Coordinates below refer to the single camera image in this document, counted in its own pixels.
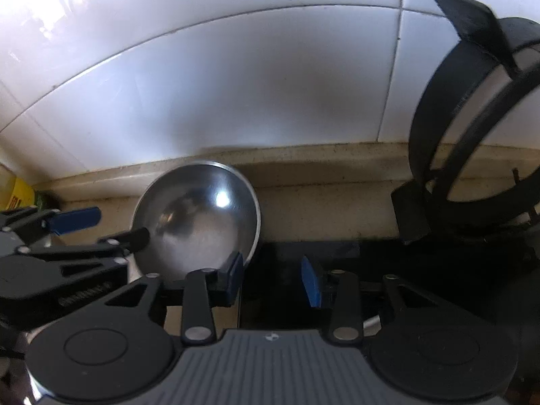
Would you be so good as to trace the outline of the steel bowl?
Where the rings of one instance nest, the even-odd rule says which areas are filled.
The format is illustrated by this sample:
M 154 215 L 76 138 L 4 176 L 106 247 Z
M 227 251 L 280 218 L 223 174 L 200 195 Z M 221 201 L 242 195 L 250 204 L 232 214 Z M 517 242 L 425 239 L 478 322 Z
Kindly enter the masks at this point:
M 215 161 L 188 162 L 162 174 L 140 197 L 132 228 L 149 242 L 134 254 L 141 274 L 182 280 L 222 268 L 236 253 L 247 264 L 261 232 L 256 193 L 237 169 Z

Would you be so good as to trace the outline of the green yellow sauce bottle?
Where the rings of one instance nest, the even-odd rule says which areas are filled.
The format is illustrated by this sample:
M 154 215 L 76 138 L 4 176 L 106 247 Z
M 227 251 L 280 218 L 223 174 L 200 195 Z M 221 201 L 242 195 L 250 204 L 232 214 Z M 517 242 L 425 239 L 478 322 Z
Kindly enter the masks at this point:
M 1 176 L 1 210 L 22 209 L 35 206 L 39 210 L 58 209 L 55 196 L 34 190 L 23 179 L 12 175 Z

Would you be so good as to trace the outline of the black stove pan support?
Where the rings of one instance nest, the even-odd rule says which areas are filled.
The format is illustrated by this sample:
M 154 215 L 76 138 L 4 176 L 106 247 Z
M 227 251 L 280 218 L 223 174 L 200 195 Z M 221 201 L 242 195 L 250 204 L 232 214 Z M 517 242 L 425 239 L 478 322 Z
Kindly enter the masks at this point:
M 517 56 L 539 46 L 539 24 L 499 18 L 477 0 L 435 0 L 459 36 L 428 82 L 408 141 L 412 179 L 392 193 L 400 238 L 490 231 L 534 209 L 539 173 L 475 200 L 450 197 L 468 160 L 510 112 L 539 87 L 539 65 Z

